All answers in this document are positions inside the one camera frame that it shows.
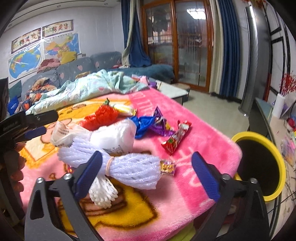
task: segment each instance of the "yellow snack wrapper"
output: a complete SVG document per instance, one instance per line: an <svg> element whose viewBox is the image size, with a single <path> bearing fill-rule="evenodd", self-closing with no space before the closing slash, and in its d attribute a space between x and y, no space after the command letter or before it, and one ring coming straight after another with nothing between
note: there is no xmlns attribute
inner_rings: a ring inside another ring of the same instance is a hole
<svg viewBox="0 0 296 241"><path fill-rule="evenodd" d="M114 104L112 107L116 109L121 116L135 116L137 113L136 109L124 104Z"/></svg>
<svg viewBox="0 0 296 241"><path fill-rule="evenodd" d="M160 161L160 172L174 175L176 171L176 164L174 161L161 160Z"/></svg>

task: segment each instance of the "yellow pillow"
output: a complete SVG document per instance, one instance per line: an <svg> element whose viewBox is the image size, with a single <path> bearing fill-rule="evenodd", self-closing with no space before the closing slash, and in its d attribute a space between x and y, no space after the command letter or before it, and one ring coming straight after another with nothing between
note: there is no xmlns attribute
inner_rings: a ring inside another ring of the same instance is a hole
<svg viewBox="0 0 296 241"><path fill-rule="evenodd" d="M69 63L76 60L77 53L75 51L62 52L61 64Z"/></svg>

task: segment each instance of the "ceiling light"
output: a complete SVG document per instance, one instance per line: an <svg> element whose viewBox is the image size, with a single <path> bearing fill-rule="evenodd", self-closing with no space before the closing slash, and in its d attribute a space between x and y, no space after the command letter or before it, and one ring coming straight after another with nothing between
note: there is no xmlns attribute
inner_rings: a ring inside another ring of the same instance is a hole
<svg viewBox="0 0 296 241"><path fill-rule="evenodd" d="M204 8L189 8L187 9L187 13L189 13L194 19L206 19Z"/></svg>

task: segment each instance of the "tiled floor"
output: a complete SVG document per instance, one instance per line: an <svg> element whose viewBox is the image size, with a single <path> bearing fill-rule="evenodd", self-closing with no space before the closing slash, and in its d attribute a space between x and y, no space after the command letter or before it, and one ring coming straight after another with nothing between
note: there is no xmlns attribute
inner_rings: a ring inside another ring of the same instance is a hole
<svg viewBox="0 0 296 241"><path fill-rule="evenodd" d="M183 106L230 138L249 126L248 118L238 111L238 103L209 94L190 90L189 99Z"/></svg>

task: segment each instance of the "human hand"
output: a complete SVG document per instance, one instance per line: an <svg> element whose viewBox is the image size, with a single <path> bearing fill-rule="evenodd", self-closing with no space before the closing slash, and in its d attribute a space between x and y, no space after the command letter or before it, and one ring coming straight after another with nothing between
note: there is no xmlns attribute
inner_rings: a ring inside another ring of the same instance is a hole
<svg viewBox="0 0 296 241"><path fill-rule="evenodd" d="M26 143L19 143L17 144L17 147L15 150L17 152L20 152L24 147ZM20 183L21 180L24 179L24 175L22 173L22 169L25 167L26 159L22 156L18 157L18 170L11 175L11 179L16 181L17 183L13 186L13 189L17 192L22 192L24 190L24 186L22 183Z"/></svg>

